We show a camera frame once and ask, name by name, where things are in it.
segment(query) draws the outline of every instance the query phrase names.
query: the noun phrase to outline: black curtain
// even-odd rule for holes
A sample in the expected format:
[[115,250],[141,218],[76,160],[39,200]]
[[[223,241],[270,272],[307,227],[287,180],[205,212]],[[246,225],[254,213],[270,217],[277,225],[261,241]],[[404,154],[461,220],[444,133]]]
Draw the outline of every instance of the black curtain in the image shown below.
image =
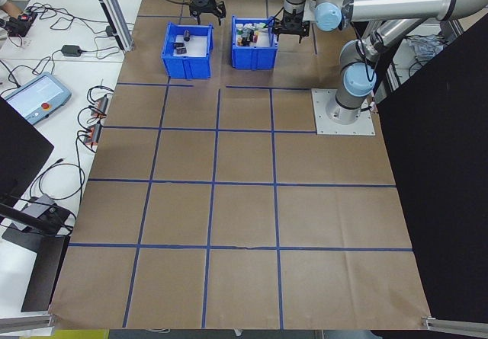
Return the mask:
[[425,296],[444,320],[488,323],[486,33],[488,15],[378,104]]

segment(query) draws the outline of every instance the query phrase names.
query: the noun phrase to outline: black monitor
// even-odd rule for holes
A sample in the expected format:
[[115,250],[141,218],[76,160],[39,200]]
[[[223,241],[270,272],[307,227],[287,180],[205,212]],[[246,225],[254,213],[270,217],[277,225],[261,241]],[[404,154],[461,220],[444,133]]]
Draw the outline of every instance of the black monitor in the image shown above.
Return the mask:
[[53,151],[53,145],[31,126],[6,100],[0,98],[0,222],[8,218],[28,226],[21,236],[11,225],[4,239],[29,248],[20,240],[33,235],[55,235],[59,223],[37,219],[12,208],[29,188]]

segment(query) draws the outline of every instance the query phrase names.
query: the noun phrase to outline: blue plastic bin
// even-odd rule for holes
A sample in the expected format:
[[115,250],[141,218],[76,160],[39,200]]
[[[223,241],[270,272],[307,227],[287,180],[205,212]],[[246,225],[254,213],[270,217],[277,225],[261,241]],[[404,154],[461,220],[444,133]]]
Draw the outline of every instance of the blue plastic bin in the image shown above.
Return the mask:
[[246,23],[271,23],[269,19],[255,18],[236,18],[232,16],[232,66],[236,69],[247,70],[269,70],[275,67],[276,53],[278,51],[278,42],[276,36],[268,28],[270,47],[243,47],[237,46],[236,42],[236,24]]
[[[209,78],[210,51],[214,47],[213,29],[210,25],[176,25],[168,23],[164,46],[161,52],[161,60],[166,67],[168,76],[172,78]],[[205,36],[207,38],[207,51],[204,57],[174,56],[173,43],[178,35],[183,35],[185,30],[190,31],[190,36]]]

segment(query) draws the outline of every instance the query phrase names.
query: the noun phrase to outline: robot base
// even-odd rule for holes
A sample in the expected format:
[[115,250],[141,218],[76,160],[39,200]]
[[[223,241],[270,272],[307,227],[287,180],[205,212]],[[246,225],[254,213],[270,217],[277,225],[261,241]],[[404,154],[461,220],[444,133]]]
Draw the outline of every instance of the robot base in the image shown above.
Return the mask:
[[[339,124],[329,118],[326,113],[326,106],[329,100],[335,97],[336,92],[336,89],[312,89],[313,113],[315,114],[317,135],[375,136],[376,133],[369,110],[360,112],[358,119],[351,124]],[[368,102],[364,101],[362,107],[367,106]]]

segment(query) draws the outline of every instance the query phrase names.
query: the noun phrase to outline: brown paper floor covering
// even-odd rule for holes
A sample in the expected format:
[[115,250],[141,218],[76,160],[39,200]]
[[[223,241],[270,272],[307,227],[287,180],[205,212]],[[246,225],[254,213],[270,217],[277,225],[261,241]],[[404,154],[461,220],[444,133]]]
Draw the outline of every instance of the brown paper floor covering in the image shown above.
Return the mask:
[[282,36],[273,71],[236,70],[224,0],[212,76],[168,78],[168,22],[143,0],[51,312],[61,328],[417,329],[429,315],[378,115],[376,136],[317,136],[351,31]]

